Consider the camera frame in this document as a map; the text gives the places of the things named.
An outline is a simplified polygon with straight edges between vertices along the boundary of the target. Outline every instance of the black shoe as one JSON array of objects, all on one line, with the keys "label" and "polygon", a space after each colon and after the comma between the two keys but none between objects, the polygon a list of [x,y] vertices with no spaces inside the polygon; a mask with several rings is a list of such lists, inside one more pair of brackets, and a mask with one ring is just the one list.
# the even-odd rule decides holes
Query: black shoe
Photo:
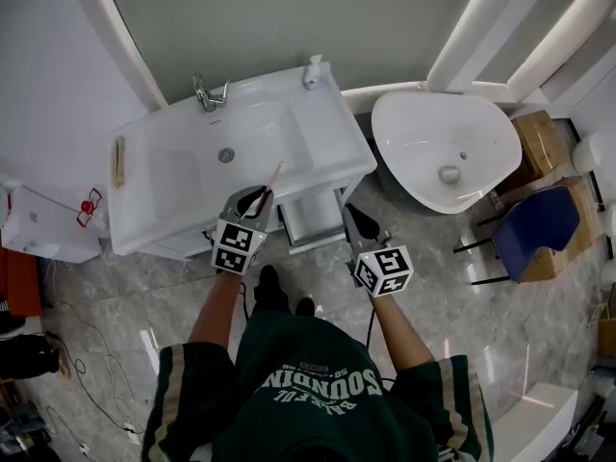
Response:
[{"label": "black shoe", "polygon": [[295,314],[301,317],[314,317],[315,302],[309,297],[303,297],[295,308]]},{"label": "black shoe", "polygon": [[280,280],[278,272],[273,266],[264,266],[259,274],[259,285],[264,285],[266,288],[279,288]]}]

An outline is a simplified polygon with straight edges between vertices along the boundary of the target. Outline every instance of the white sink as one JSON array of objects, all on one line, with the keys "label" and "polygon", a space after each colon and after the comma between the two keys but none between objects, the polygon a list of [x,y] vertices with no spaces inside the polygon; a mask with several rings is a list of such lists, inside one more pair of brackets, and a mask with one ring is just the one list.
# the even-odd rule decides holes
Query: white sink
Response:
[{"label": "white sink", "polygon": [[[125,185],[108,183],[114,251],[205,229],[231,193],[268,183],[280,162],[276,205],[373,171],[376,161],[329,64],[315,90],[302,86],[303,70],[231,84],[227,105],[213,113],[191,97],[116,131],[126,147]],[[233,152],[228,163],[218,157],[223,149]]]},{"label": "white sink", "polygon": [[[388,193],[406,191],[438,213],[465,211],[522,160],[509,118],[479,97],[390,92],[374,105],[372,129],[378,151],[399,183],[400,188],[392,189],[384,182]],[[446,183],[441,168],[456,172],[459,179]]]}]

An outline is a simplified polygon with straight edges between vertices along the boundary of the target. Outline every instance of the person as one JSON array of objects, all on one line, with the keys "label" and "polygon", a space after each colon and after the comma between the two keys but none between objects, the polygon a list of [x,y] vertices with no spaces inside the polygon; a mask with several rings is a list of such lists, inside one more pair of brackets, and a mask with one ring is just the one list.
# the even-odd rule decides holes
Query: person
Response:
[{"label": "person", "polygon": [[295,315],[272,266],[235,365],[227,352],[242,283],[218,275],[187,344],[166,347],[144,461],[489,461],[492,431],[466,356],[435,362],[394,299],[372,299],[397,371],[383,386],[368,350],[302,299]]},{"label": "person", "polygon": [[47,372],[70,377],[63,352],[51,341],[38,334],[0,340],[0,377],[4,380],[34,378]]}]

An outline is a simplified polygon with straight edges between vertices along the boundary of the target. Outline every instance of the marble floor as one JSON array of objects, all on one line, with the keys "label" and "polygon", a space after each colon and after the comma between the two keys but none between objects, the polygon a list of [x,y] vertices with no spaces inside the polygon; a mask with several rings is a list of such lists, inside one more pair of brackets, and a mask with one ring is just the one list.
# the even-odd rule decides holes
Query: marble floor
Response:
[{"label": "marble floor", "polygon": [[[573,173],[570,166],[563,169],[561,174]],[[370,207],[395,243],[407,245],[415,273],[396,300],[437,358],[469,355],[493,420],[537,381],[570,388],[582,384],[595,354],[597,330],[586,323],[607,259],[603,238],[552,281],[470,286],[472,280],[503,275],[494,250],[452,252],[460,241],[487,236],[489,229],[477,232],[475,223],[493,214],[489,200],[456,216],[415,215],[393,205],[373,174],[360,184],[352,201]],[[347,243],[289,256],[284,232],[270,235],[259,265],[244,279],[248,309],[254,304],[252,288],[261,266],[271,263],[293,303],[311,296],[320,318],[365,342],[371,306],[366,294],[353,286],[345,267],[348,258]],[[46,310],[43,325],[64,338],[73,359],[83,361],[84,385],[117,423],[133,416],[145,425],[156,386],[158,350],[187,340],[214,283],[208,261],[209,254],[187,263],[146,254],[119,257],[106,245],[96,259],[70,269],[52,266],[46,272],[44,289],[54,308]],[[232,326],[232,357],[244,326],[240,298]],[[106,360],[108,353],[115,360]],[[395,376],[377,322],[370,353],[383,376]],[[109,370],[115,378],[113,388]],[[75,372],[70,379],[48,373],[20,384],[46,420],[46,406],[55,408],[96,460],[139,460],[140,447],[93,406]],[[63,461],[83,460],[65,426],[54,421],[59,432],[53,447],[59,456]]]}]

